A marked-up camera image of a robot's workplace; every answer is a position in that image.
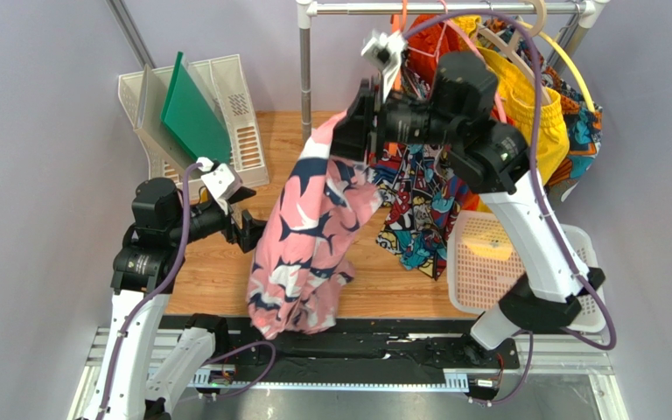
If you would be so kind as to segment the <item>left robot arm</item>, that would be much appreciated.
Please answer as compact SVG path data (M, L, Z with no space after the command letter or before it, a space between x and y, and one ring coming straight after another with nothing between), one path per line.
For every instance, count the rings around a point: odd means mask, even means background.
M134 222L113 262L110 337L85 419L169 419L202 364L231 348L227 320L196 313L157 371L148 373L185 246L221 233L249 252L265 226L248 211L240 220L234 216L235 204L255 196L250 188L233 183L221 197L198 204L189 203L189 192L169 178L136 188Z

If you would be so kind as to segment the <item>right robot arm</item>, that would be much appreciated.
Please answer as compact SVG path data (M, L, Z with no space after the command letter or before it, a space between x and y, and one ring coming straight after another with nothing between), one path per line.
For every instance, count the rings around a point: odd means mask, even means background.
M447 149L452 172L491 209L524 267L515 285L472 326L471 347L485 351L521 330L567 328L581 312L579 297L595 294L605 280L565 238L524 135L493 119L498 85L471 52L440 59L425 100L365 79L334 128L331 148L336 157L359 161L388 142Z

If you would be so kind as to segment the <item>pink shark print shorts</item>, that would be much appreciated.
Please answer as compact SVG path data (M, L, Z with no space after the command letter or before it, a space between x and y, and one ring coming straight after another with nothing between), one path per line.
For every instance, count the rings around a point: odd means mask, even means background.
M266 340L335 325L340 294L355 275L347 251L382 205L370 168L331 154L344 117L311 133L254 250L248 315Z

